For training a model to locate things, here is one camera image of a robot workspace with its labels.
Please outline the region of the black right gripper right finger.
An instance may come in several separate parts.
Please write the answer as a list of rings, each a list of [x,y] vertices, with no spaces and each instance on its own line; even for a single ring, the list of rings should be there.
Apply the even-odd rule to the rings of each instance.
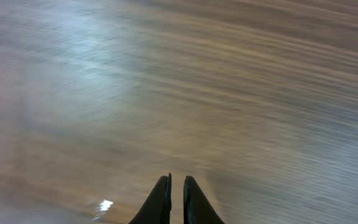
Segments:
[[[186,176],[183,188],[184,224],[224,224],[192,176]]]

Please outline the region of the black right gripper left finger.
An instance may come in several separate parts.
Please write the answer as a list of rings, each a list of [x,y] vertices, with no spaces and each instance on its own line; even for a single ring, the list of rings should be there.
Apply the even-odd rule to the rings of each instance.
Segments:
[[[169,224],[172,209],[172,174],[159,178],[144,204],[129,224]]]

